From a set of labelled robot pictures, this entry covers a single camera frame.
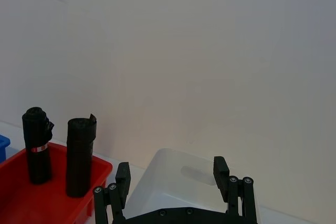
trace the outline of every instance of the white plastic box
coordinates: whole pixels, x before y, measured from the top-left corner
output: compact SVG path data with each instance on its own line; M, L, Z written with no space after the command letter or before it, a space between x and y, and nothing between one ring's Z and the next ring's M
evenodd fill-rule
M230 174L240 179L246 176L233 169ZM226 211L213 176L213 161L168 148L159 150L127 201L124 215L131 218L173 207ZM256 211L260 224L257 202Z

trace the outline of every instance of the black garbage bag roll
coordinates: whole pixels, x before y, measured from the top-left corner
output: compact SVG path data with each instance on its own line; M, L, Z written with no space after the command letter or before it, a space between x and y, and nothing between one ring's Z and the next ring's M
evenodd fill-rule
M27 110L22 116L22 123L29 179L33 184L42 184L51 179L48 142L53 136L54 124L39 107Z
M68 122L66 193L70 197L83 197L90 189L93 140L96 138L97 120L75 118Z

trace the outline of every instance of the white table surface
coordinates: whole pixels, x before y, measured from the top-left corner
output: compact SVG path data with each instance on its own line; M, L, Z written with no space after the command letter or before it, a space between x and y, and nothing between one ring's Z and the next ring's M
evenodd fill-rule
M19 150L22 150L25 147L22 128L16 127L16 126L4 123L4 122L0 122L0 134L8 137L11 140L10 146L6 148L7 158L11 157L12 155L14 155ZM65 142L61 142L61 141L54 140L54 139L52 139L51 142L65 145ZM107 178L107 184L115 182L115 174L117 172L118 165L121 161L113 159L113 158L105 157L97 153L94 153L94 156L97 156L113 164L113 170L112 170L112 173ZM130 170L131 170L131 185L130 185L129 196L134 191L145 169L136 167L134 165L130 165ZM261 215L263 224L311 224L311 222L307 222L307 221L304 221L304 220L301 220L301 219L298 219L298 218L295 218L289 215L285 215L285 214L268 209L263 206L260 206L259 209L260 209L260 215ZM112 220L112 214L110 211L108 211L108 217L109 217L109 220ZM95 223L94 220L95 219L94 219L94 214L93 214L93 216L87 221L87 224L94 224Z

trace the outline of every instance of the handle cutout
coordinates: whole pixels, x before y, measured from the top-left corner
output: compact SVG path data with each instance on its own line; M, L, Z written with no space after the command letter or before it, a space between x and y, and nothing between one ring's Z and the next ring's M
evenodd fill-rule
M183 166L181 168L181 174L187 178L193 179L203 184L207 184L209 186L216 185L216 181L213 174L209 174L203 170L196 169L194 167Z

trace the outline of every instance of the red tray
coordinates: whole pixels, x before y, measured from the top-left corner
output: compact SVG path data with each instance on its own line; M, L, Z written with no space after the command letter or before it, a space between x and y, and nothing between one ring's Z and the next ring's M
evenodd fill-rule
M42 185L29 181L26 150L0 164L0 223L83 224L94 208L92 190L105 185L112 165L92 158L91 189L82 198L70 198L65 191L65 146L49 143L53 178Z

